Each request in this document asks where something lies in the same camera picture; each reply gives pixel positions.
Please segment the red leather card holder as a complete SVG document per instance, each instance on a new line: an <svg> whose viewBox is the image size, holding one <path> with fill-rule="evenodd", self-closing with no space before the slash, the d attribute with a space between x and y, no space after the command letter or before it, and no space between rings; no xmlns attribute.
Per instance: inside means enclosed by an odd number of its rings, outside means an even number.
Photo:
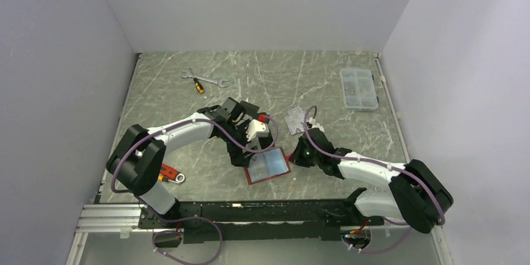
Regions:
<svg viewBox="0 0 530 265"><path fill-rule="evenodd" d="M281 147L255 154L244 168L249 185L267 181L291 172L288 158Z"/></svg>

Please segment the stack of silver cards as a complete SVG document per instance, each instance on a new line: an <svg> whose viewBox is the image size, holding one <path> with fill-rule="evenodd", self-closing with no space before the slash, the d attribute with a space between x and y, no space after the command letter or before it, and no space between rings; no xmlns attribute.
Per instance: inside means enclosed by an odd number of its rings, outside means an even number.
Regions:
<svg viewBox="0 0 530 265"><path fill-rule="evenodd" d="M291 135L303 133L303 124L307 124L307 127L310 128L311 123L305 121L304 116L305 111L302 110L299 106L296 106L287 111L287 116L284 117L284 120Z"/></svg>

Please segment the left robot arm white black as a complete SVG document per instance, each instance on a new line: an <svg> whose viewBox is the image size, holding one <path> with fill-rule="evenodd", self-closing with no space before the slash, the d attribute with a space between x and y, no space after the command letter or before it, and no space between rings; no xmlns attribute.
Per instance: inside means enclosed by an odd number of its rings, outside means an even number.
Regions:
<svg viewBox="0 0 530 265"><path fill-rule="evenodd" d="M158 179L165 156L197 141L219 138L226 143L230 163L246 168L256 150L249 145L254 139L249 129L260 115L258 106L229 97L165 126L146 129L134 124L111 153L106 169L155 211L158 223L170 228L181 218L181 203Z"/></svg>

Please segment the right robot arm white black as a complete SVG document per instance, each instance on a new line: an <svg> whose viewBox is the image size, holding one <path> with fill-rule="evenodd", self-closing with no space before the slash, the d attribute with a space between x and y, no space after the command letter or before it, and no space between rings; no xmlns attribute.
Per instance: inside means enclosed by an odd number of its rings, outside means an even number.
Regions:
<svg viewBox="0 0 530 265"><path fill-rule="evenodd" d="M354 190L344 200L344 215L351 224L372 217L398 219L428 234L444 222L454 199L433 172L420 160L393 163L362 156L345 147L334 147L324 133L312 128L299 138L289 162L305 168L317 166L324 174L355 179L375 186Z"/></svg>

